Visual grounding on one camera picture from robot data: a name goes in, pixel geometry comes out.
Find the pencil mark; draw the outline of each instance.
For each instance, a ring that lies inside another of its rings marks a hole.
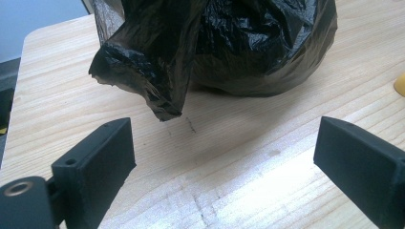
[[[192,132],[194,132],[194,133],[196,134],[196,133],[197,133],[197,132],[196,132],[196,129],[194,129],[194,127],[193,127],[193,123],[191,123],[190,118],[186,117],[186,118],[185,118],[185,120],[187,120],[187,121],[188,121],[188,125],[190,126],[191,131],[192,131]]]

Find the black plastic bag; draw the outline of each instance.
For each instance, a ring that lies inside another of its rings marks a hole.
[[[161,121],[180,116],[207,0],[117,2],[95,0],[101,49],[89,73],[142,95]]]
[[[190,77],[244,96],[297,86],[337,30],[334,0],[119,2],[95,0],[102,47],[89,73],[141,94],[162,121],[181,115]]]

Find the scratch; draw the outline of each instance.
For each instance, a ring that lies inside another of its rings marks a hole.
[[[191,131],[192,132],[194,132],[195,134],[197,133],[196,132],[196,129],[194,129],[194,127],[193,127],[193,123],[191,123],[191,120],[190,120],[190,118],[186,118],[185,120],[187,120],[188,121],[188,125],[190,126],[190,129],[191,129]]]
[[[164,125],[166,126],[166,130],[169,133],[169,136],[172,136],[172,133],[170,132],[170,129],[169,129],[169,125],[167,125],[167,123],[164,123]]]
[[[203,209],[202,206],[200,205],[199,201],[197,200],[196,196],[192,195],[194,202],[196,203],[197,209],[200,212],[200,216],[202,218],[202,222],[205,225],[205,227],[209,226],[209,221],[208,219],[205,217],[205,215],[203,214]]]

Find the wooden surface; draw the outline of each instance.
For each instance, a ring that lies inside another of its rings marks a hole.
[[[100,228],[373,228],[313,164],[320,117],[405,149],[405,1],[337,0],[339,30],[304,84],[271,98],[191,87],[159,122],[142,97],[87,71],[92,15],[31,33],[24,46],[0,182],[50,177],[53,161],[99,125],[130,116],[138,167]]]

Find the gray wall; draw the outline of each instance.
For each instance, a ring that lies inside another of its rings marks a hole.
[[[87,14],[81,0],[0,0],[0,63],[21,56],[31,31]]]

